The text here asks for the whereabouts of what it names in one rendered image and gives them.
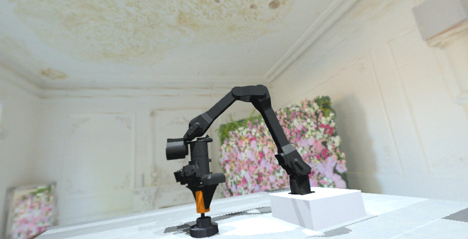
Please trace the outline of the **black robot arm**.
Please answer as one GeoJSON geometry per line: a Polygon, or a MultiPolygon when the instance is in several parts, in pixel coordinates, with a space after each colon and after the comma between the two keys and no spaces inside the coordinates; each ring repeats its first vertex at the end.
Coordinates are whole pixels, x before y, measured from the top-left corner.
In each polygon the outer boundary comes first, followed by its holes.
{"type": "MultiPolygon", "coordinates": [[[[290,175],[291,195],[305,195],[315,193],[311,191],[309,174],[312,168],[303,161],[298,153],[288,141],[273,109],[269,90],[265,85],[249,85],[245,87],[233,87],[221,100],[219,100],[208,111],[198,115],[189,122],[189,129],[178,139],[167,139],[166,159],[185,159],[188,155],[188,144],[190,144],[191,157],[208,156],[208,143],[213,139],[206,135],[201,137],[209,129],[214,120],[219,117],[236,100],[251,102],[261,113],[267,128],[277,146],[278,154],[275,155],[282,166],[290,175]],[[196,138],[201,137],[201,138],[196,138]],[[192,141],[196,138],[196,141],[192,141]],[[189,142],[191,141],[191,142],[189,142]]],[[[193,165],[188,164],[182,169],[174,172],[176,182],[183,182],[188,178],[200,177],[198,163],[193,161],[193,165]]]]}

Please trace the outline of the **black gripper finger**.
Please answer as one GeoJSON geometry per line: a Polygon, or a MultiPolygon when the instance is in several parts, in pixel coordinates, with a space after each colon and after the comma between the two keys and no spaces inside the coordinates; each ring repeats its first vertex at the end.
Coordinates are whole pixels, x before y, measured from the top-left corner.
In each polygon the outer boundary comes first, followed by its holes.
{"type": "Polygon", "coordinates": [[[213,198],[216,187],[218,185],[219,184],[213,184],[213,185],[209,185],[209,186],[198,186],[198,188],[202,191],[203,202],[204,202],[205,209],[208,209],[210,207],[211,200],[213,198]]]}
{"type": "Polygon", "coordinates": [[[200,191],[200,189],[198,188],[198,186],[202,186],[202,185],[203,185],[203,184],[198,184],[198,185],[194,185],[194,186],[186,186],[186,188],[188,188],[188,189],[191,190],[191,192],[192,192],[192,194],[193,194],[193,196],[194,196],[195,201],[196,201],[196,194],[195,194],[195,192],[200,191]]]}

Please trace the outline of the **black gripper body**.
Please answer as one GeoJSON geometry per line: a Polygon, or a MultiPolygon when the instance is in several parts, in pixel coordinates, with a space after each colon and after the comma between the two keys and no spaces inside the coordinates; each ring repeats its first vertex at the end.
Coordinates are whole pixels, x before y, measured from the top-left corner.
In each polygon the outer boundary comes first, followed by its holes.
{"type": "Polygon", "coordinates": [[[180,185],[188,184],[188,186],[194,186],[198,184],[203,184],[203,186],[209,186],[213,184],[225,183],[225,175],[223,173],[212,173],[210,172],[209,162],[211,159],[208,159],[208,156],[201,157],[192,157],[191,161],[188,161],[188,164],[193,165],[193,161],[198,163],[200,177],[188,178],[187,180],[180,183],[180,185]]]}

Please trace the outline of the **orange translucent knob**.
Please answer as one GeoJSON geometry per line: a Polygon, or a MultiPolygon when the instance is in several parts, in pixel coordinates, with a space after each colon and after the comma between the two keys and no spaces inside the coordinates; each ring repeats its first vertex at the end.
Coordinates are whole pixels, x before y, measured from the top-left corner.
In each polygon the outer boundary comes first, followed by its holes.
{"type": "Polygon", "coordinates": [[[210,207],[205,209],[204,202],[203,202],[203,195],[202,191],[195,192],[196,194],[196,212],[197,213],[206,213],[210,211],[210,207]]]}

